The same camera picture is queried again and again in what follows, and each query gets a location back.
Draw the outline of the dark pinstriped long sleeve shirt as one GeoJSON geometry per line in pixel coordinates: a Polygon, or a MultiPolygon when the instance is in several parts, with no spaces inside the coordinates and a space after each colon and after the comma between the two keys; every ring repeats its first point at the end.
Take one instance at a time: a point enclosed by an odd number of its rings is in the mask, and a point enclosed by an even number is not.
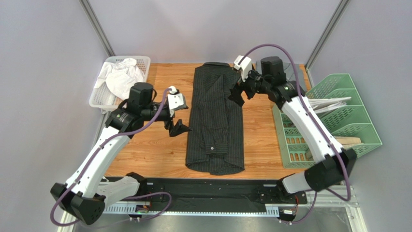
{"type": "Polygon", "coordinates": [[[239,79],[228,63],[195,68],[185,165],[211,175],[245,170],[242,108],[229,100],[239,79]]]}

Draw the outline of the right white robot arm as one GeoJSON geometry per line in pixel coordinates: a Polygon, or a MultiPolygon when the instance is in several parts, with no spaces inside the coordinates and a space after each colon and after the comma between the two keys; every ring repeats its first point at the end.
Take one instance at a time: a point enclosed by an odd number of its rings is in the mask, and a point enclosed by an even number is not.
{"type": "Polygon", "coordinates": [[[357,155],[353,149],[345,149],[326,129],[310,107],[309,100],[296,81],[288,81],[279,57],[261,60],[261,71],[252,66],[249,57],[238,56],[234,70],[240,78],[230,90],[229,99],[242,106],[241,96],[248,99],[255,94],[265,94],[291,120],[306,141],[315,164],[303,172],[292,174],[277,181],[279,192],[284,196],[304,190],[321,191],[340,181],[347,181],[357,155]]]}

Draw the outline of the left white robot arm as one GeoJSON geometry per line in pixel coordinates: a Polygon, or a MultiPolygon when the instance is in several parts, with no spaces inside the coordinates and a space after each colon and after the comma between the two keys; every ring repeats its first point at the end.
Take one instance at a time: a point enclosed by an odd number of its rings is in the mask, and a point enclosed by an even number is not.
{"type": "Polygon", "coordinates": [[[57,208],[72,215],[75,222],[91,225],[107,207],[119,201],[152,197],[146,178],[133,172],[105,186],[100,182],[123,147],[152,123],[163,122],[170,137],[191,130],[182,120],[174,121],[176,111],[187,109],[185,96],[174,86],[164,90],[160,102],[154,101],[156,95],[152,84],[135,83],[129,97],[110,113],[96,145],[80,167],[66,182],[53,185],[50,192],[56,202],[50,220],[54,225],[62,226],[54,217],[57,208]]]}

